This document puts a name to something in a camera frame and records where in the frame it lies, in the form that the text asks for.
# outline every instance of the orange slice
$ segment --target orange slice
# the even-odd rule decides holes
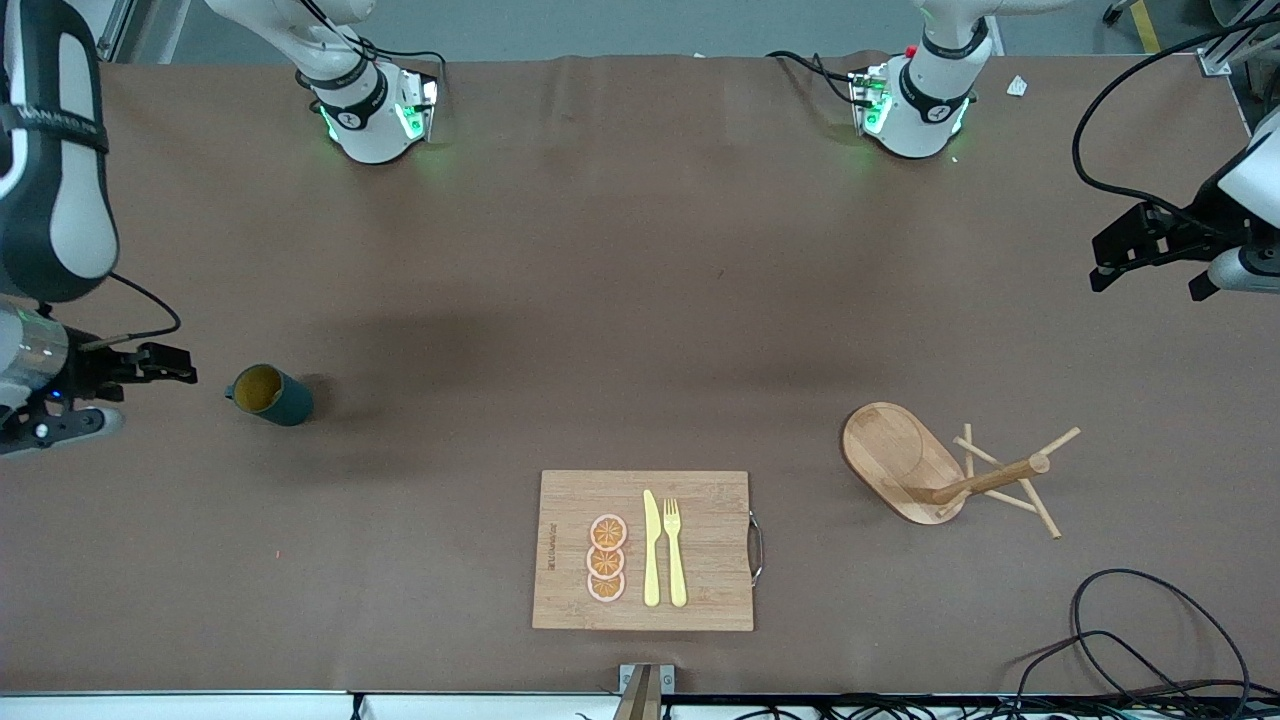
[[[622,591],[627,589],[627,577],[618,575],[617,578],[609,578],[608,580],[602,580],[600,578],[586,577],[586,592],[591,593],[591,597],[599,600],[600,602],[613,602],[614,600],[622,597]]]
[[[627,524],[622,518],[600,515],[591,523],[591,544],[598,550],[617,550],[627,542]]]
[[[622,566],[626,564],[626,557],[622,556],[621,550],[600,550],[593,547],[586,551],[586,571],[591,574],[593,578],[599,578],[602,580],[609,580],[617,578],[622,574]]]

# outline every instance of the wooden cutting board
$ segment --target wooden cutting board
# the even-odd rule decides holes
[[[680,501],[680,551],[689,603],[671,603],[667,536],[658,541],[662,602],[644,603],[644,491]],[[626,589],[613,602],[588,593],[591,523],[626,521]],[[545,470],[538,518],[534,628],[576,630],[753,630],[748,560],[748,475],[733,471]]]

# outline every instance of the yellow floor tape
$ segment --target yellow floor tape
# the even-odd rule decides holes
[[[1156,38],[1156,26],[1151,24],[1151,15],[1147,14],[1147,3],[1138,0],[1130,12],[1133,12],[1133,24],[1138,26],[1138,40],[1142,41],[1142,50],[1160,53],[1160,40]]]

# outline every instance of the cutting board handle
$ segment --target cutting board handle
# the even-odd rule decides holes
[[[751,587],[754,588],[756,583],[760,582],[760,573],[764,571],[764,530],[760,529],[760,521],[755,519],[755,511],[746,511],[746,550],[751,551],[751,530],[755,530],[755,570],[751,571]],[[750,559],[748,559],[748,568],[750,568]]]

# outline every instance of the metal handle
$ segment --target metal handle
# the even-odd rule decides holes
[[[749,548],[751,547],[750,533],[751,533],[753,528],[755,529],[755,571],[751,573],[751,587],[754,588],[755,584],[760,582],[760,573],[764,571],[764,530],[760,529],[760,523],[759,523],[759,520],[755,519],[755,511],[754,510],[748,510],[746,511],[746,521],[748,521],[748,528],[746,528],[746,532],[748,532],[748,543],[746,543],[746,546]]]

